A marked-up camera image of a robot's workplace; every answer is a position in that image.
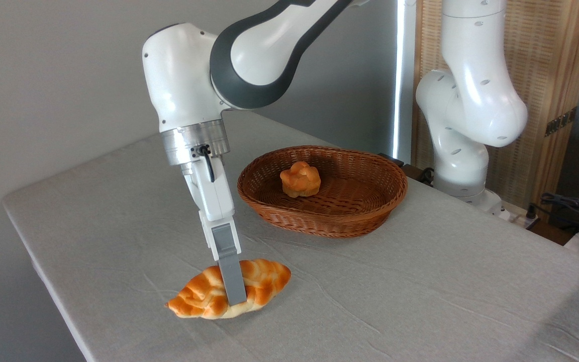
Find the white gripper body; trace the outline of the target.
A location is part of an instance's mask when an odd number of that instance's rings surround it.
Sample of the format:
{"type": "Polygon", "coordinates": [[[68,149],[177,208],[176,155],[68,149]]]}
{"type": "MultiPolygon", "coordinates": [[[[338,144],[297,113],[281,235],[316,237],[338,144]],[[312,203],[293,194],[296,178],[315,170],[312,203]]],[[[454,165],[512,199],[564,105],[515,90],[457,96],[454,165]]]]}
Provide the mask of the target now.
{"type": "Polygon", "coordinates": [[[210,157],[209,162],[202,156],[182,163],[181,170],[199,213],[211,221],[233,217],[234,201],[220,156],[210,157]]]}

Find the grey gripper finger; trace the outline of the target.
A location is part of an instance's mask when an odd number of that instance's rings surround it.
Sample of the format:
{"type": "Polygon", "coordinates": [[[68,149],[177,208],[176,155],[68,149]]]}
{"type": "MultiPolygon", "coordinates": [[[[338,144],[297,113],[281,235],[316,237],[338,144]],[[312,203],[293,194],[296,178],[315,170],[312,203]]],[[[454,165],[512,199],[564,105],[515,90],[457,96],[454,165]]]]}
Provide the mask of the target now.
{"type": "Polygon", "coordinates": [[[221,271],[228,305],[234,306],[246,302],[247,295],[240,266],[242,250],[234,219],[232,216],[228,216],[217,221],[211,221],[203,212],[200,212],[199,216],[207,246],[221,271]]]}

